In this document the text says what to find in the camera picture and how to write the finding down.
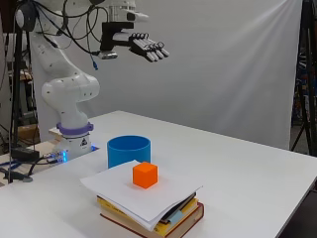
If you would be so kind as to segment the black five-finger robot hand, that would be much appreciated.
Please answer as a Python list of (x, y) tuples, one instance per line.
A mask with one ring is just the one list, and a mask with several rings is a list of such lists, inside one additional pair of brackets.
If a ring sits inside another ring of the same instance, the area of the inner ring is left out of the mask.
[(130, 51), (149, 62), (156, 62), (169, 57), (163, 42), (155, 42), (147, 33), (134, 33), (129, 37)]

